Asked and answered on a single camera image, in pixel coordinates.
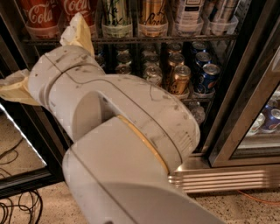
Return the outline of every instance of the glass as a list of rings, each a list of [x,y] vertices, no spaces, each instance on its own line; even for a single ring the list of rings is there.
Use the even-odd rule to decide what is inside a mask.
[[[262,107],[233,156],[280,155],[280,85]]]

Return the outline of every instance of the floor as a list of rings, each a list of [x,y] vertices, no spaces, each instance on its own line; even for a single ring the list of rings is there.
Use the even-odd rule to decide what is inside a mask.
[[[21,139],[18,130],[15,129],[12,122],[8,120],[4,114],[0,115],[0,136],[0,154],[16,145]],[[26,141],[21,142],[16,150],[18,156],[16,156],[15,152],[10,153],[5,157],[0,156],[0,178],[32,169],[38,169],[44,166],[44,163],[38,158]],[[43,212],[39,221],[40,224],[87,223],[65,183],[40,188],[38,189],[38,193],[43,200]],[[280,200],[279,189],[250,190],[246,191],[246,193],[261,200]],[[269,205],[257,202],[239,192],[195,193],[190,194],[189,196],[228,224],[280,223],[279,205]],[[10,197],[10,199],[17,204],[20,195]],[[7,199],[0,200],[1,208],[2,203],[9,204],[10,202]],[[32,205],[28,193],[22,195],[20,205],[26,205],[27,207]],[[34,213],[36,217],[39,213],[38,206],[36,206]],[[4,210],[0,209],[0,222],[4,215]],[[29,215],[26,211],[21,211],[16,207],[11,216],[10,223],[29,223]]]

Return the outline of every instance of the glass door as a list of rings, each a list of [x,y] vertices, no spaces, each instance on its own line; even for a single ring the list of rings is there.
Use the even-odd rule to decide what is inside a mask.
[[[279,17],[209,157],[212,167],[280,161]]]

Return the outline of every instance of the coca-cola logo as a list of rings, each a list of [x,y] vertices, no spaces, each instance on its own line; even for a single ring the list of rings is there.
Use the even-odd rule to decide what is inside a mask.
[[[81,14],[88,14],[91,10],[88,0],[65,0],[64,9],[66,14],[68,15],[75,14],[76,12],[80,12]]]
[[[29,21],[33,24],[47,23],[53,20],[52,8],[56,7],[55,1],[47,1],[45,4],[37,4],[28,11]]]

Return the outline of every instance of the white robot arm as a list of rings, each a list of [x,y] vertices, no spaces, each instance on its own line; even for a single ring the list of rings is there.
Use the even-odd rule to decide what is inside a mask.
[[[29,90],[74,142],[63,172],[89,223],[222,223],[168,183],[200,140],[178,99],[136,76],[105,74],[73,45],[39,59]]]

